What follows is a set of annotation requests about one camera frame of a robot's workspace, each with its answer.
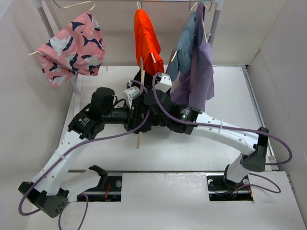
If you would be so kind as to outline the aluminium rail right side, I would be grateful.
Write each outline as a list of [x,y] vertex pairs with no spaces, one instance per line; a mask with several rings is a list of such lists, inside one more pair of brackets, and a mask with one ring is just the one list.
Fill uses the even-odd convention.
[[[247,84],[247,88],[248,88],[248,91],[249,91],[249,94],[250,94],[250,97],[251,97],[251,100],[252,100],[254,111],[256,113],[257,121],[260,123],[261,127],[265,127],[264,120],[262,118],[262,114],[261,114],[261,111],[260,111],[260,108],[259,108],[259,105],[258,105],[258,102],[257,102],[257,98],[256,98],[256,95],[254,93],[254,90],[253,90],[253,87],[252,87],[252,84],[251,84],[251,81],[250,81],[250,77],[249,77],[249,74],[248,74],[247,67],[243,67],[242,71],[243,71],[243,75],[244,75],[244,78],[245,78],[245,81],[246,81],[246,84]],[[266,163],[276,163],[276,162],[277,162],[276,157],[274,155],[270,139],[268,139]]]

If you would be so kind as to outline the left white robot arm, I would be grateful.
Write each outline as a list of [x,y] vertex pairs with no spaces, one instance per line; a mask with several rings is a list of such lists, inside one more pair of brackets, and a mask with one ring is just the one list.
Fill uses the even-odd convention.
[[65,181],[83,150],[95,140],[106,124],[121,124],[131,130],[132,102],[140,96],[137,87],[124,91],[126,97],[118,99],[114,90],[98,88],[91,102],[78,112],[68,125],[63,140],[43,169],[29,182],[22,182],[18,190],[22,201],[28,200],[39,211],[51,218],[59,216],[69,202],[88,189],[102,190],[107,186],[108,173],[93,165],[82,174]]

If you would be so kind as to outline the aluminium rail front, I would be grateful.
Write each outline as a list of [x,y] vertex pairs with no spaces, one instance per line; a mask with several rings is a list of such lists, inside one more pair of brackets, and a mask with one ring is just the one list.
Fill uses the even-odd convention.
[[[86,170],[69,170],[68,173],[83,173]],[[117,171],[117,170],[109,170],[107,171],[108,173],[224,173],[224,171],[128,171],[128,170],[122,170],[122,171]]]

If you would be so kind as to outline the wooden hanger under orange shorts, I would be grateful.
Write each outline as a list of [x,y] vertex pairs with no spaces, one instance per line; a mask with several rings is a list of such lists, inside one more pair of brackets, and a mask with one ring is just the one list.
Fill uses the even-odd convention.
[[[142,9],[142,8],[143,8],[143,6],[142,6],[142,0],[137,1],[137,2],[136,2],[136,5],[137,5],[137,8],[138,8],[138,9]],[[153,62],[154,62],[154,64],[155,64],[155,63],[156,63],[156,59],[155,59],[153,53],[151,53],[151,57],[152,57],[152,60],[153,60]]]

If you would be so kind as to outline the wooden hanger under blue shorts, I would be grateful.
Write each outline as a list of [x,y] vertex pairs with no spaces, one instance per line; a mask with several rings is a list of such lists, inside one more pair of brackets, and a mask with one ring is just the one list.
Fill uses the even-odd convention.
[[[189,1],[189,10],[190,10],[190,11],[193,11],[194,8],[195,8],[197,5],[198,5],[198,2],[194,2],[193,5],[192,5],[192,1],[190,0],[190,1]],[[173,54],[173,56],[172,56],[172,58],[171,58],[171,60],[170,60],[171,62],[174,61],[176,55],[177,55],[177,50],[175,50],[175,52],[174,52],[174,54]]]

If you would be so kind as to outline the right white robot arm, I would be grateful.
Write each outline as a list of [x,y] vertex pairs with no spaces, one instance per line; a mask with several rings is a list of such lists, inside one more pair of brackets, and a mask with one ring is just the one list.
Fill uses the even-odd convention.
[[143,103],[150,110],[154,125],[167,127],[175,133],[209,138],[240,152],[237,159],[226,166],[222,176],[224,187],[232,189],[250,172],[261,173],[265,170],[268,147],[266,128],[260,127],[253,132],[226,129],[227,123],[188,105],[174,104],[170,96],[161,90],[147,92]]

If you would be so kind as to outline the blue-grey shorts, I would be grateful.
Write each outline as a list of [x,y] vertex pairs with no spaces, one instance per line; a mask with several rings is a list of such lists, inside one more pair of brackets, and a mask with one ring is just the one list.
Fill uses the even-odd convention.
[[173,50],[173,54],[175,50],[177,50],[177,55],[173,62],[170,61],[173,54],[171,55],[166,69],[166,74],[170,76],[171,81],[175,81],[179,73],[186,73],[190,69],[195,34],[196,13],[192,12],[183,28],[179,41]]

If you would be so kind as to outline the wooden hanger under pink shorts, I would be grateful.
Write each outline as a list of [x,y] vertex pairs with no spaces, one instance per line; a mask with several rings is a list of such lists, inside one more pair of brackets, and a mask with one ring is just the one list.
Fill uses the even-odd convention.
[[[60,6],[55,0],[53,0],[53,2],[54,2],[54,4],[55,4],[58,8],[63,9],[63,10],[68,9],[68,8],[72,8],[72,7],[77,7],[77,6],[80,6],[80,5],[85,5],[85,4],[90,4],[90,3],[92,3],[93,5],[92,5],[92,7],[89,9],[89,11],[91,11],[91,10],[93,10],[94,7],[96,6],[96,1],[95,1],[95,0],[82,1],[82,2],[78,2],[78,3],[76,3],[76,4],[67,5],[67,6]],[[33,52],[33,53],[30,53],[28,56],[30,57],[30,56],[32,56],[32,55],[34,55],[34,54],[37,54],[37,51],[35,51],[35,52]]]

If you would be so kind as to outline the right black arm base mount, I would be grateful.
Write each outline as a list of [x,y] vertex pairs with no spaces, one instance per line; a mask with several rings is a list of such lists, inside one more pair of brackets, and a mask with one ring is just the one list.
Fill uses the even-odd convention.
[[226,181],[221,174],[207,175],[210,201],[254,201],[248,177],[239,183]]

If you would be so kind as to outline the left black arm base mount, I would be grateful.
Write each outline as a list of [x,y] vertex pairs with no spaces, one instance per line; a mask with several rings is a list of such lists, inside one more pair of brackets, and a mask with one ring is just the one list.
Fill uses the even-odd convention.
[[123,173],[110,172],[107,179],[99,181],[98,185],[87,189],[84,193],[89,202],[120,202]]

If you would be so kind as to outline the pink bird-print shorts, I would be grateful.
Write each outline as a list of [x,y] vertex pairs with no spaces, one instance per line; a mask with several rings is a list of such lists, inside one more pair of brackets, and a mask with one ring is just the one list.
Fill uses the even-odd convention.
[[81,14],[39,47],[36,54],[53,87],[75,74],[98,75],[105,44],[96,17],[90,11]]

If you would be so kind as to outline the lilac purple shirt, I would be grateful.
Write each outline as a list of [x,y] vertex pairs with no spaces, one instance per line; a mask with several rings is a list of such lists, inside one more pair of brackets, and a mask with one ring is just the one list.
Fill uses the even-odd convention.
[[186,73],[179,73],[178,85],[171,92],[171,99],[177,104],[205,110],[206,102],[214,97],[212,46],[206,43],[202,16],[204,3],[198,4],[196,13],[196,34],[192,50],[191,67]]

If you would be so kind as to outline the black trousers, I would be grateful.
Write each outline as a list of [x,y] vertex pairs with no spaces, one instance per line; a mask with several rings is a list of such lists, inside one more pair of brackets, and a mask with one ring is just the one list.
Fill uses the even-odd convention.
[[147,92],[141,93],[140,96],[132,100],[132,114],[128,124],[124,127],[127,131],[135,129],[144,122],[143,126],[135,131],[135,133],[146,133],[154,126],[165,126],[163,121],[166,116],[158,107],[152,90],[153,76],[145,73],[144,86]]

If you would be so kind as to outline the orange shorts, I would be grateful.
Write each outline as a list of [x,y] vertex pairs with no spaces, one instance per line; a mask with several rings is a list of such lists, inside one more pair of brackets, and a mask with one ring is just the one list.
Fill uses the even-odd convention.
[[164,72],[164,62],[160,57],[161,46],[156,36],[153,24],[143,9],[138,9],[134,16],[134,35],[137,65],[143,57],[143,67],[146,73],[155,75]]

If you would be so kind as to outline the wooden hanger under lilac shirt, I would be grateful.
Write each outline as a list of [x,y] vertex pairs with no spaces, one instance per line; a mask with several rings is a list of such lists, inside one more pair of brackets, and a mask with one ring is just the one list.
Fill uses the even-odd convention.
[[203,10],[203,16],[202,16],[202,26],[203,26],[203,33],[204,33],[206,43],[208,43],[208,34],[206,32],[206,27],[205,27],[205,12],[206,11],[209,12],[211,10],[212,5],[213,5],[213,0],[210,0],[210,6],[209,7],[206,4],[203,5],[204,10]]

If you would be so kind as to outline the aluminium rail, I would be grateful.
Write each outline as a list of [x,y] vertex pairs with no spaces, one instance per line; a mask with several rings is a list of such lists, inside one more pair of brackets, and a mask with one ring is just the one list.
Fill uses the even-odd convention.
[[[68,173],[83,173],[86,170],[69,170]],[[117,170],[109,170],[107,171],[108,173],[224,173],[224,171],[128,171],[128,170],[122,170],[122,171],[117,171]]]
[[[245,78],[245,81],[246,81],[246,84],[247,84],[247,88],[248,88],[248,91],[249,91],[249,94],[250,94],[250,97],[251,97],[251,100],[252,100],[254,111],[256,113],[257,121],[260,123],[261,127],[265,127],[264,120],[262,118],[262,114],[261,114],[261,111],[260,111],[260,108],[259,108],[259,105],[258,105],[258,102],[257,102],[257,98],[256,98],[256,95],[254,93],[254,90],[253,90],[253,87],[252,87],[252,84],[251,84],[251,81],[250,81],[250,77],[249,77],[249,74],[248,74],[247,67],[243,67],[242,71],[243,71],[243,75],[244,75],[244,78]],[[277,162],[276,157],[274,155],[270,139],[268,139],[266,163],[276,163],[276,162]]]

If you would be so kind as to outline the grey metal clothes rack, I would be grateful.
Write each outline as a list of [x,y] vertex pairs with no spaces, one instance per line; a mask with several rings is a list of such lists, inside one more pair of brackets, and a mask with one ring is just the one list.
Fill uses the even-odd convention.
[[[210,5],[209,8],[207,6],[205,6],[207,11],[210,11],[211,8],[212,8],[212,5],[215,4],[215,12],[214,12],[214,16],[213,16],[213,22],[212,22],[211,30],[208,33],[210,44],[213,43],[214,33],[215,33],[216,28],[217,28],[217,23],[218,23],[218,19],[219,19],[219,13],[222,10],[223,4],[224,4],[223,0],[145,0],[145,1],[143,1],[143,0],[129,0],[129,2],[135,2],[137,4],[138,8],[142,8],[143,2],[188,2],[189,3],[189,10],[193,10],[196,7],[197,3],[199,3],[199,2],[210,2],[211,5]],[[38,11],[38,13],[41,17],[41,20],[42,20],[42,22],[43,22],[43,24],[44,24],[44,26],[47,30],[48,36],[50,38],[52,38],[54,36],[54,32],[53,32],[53,29],[50,25],[48,18],[47,18],[47,15],[44,11],[42,1],[41,0],[34,0],[33,3],[35,5],[35,7],[37,8],[37,11]],[[76,80],[74,80],[73,78],[70,78],[69,82],[70,82],[70,85],[73,89],[73,96],[75,96],[76,98],[80,98],[82,93],[78,89],[78,86],[75,82]]]

